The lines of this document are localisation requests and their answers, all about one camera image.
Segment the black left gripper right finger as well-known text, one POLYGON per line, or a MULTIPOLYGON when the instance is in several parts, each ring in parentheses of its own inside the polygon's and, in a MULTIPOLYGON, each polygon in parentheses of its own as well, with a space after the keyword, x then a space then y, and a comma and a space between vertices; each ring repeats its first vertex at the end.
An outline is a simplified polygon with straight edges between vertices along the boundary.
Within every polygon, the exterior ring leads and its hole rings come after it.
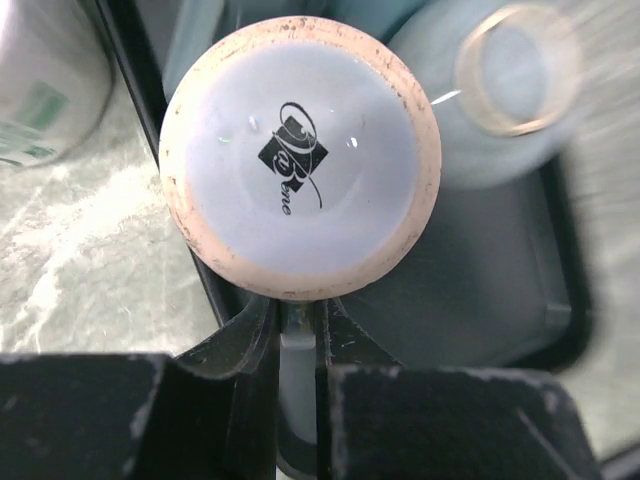
POLYGON ((596 479, 576 405, 545 372, 411 369, 335 300, 315 306, 321 479, 596 479))

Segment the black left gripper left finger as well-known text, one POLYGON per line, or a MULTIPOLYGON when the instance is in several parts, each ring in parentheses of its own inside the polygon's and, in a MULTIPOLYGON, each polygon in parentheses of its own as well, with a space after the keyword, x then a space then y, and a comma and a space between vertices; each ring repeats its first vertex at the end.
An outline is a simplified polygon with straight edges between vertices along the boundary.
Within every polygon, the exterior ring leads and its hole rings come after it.
POLYGON ((5 354, 5 479, 271 479, 278 326, 255 297, 180 358, 5 354))

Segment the pale grey mug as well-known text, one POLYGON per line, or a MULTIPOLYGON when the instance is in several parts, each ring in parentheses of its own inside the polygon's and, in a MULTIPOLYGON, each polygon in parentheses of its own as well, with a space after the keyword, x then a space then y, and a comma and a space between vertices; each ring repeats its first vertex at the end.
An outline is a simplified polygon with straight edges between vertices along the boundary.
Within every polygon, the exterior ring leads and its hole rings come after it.
POLYGON ((315 365, 337 338, 390 355, 343 298, 409 253, 432 215, 441 143, 403 61, 350 25, 283 16, 240 28, 179 81, 159 138, 171 215, 196 256, 280 316, 279 414, 290 475, 326 474, 315 365))

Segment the grey-blue mug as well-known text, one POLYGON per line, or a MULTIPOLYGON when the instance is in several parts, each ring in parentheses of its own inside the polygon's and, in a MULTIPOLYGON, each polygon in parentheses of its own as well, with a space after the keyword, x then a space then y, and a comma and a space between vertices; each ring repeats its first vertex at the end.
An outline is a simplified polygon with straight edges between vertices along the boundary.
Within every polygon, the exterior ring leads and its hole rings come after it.
POLYGON ((327 1, 316 0, 183 1, 162 73, 165 99, 171 99, 196 60, 226 35, 266 19, 320 16, 326 7, 327 1))

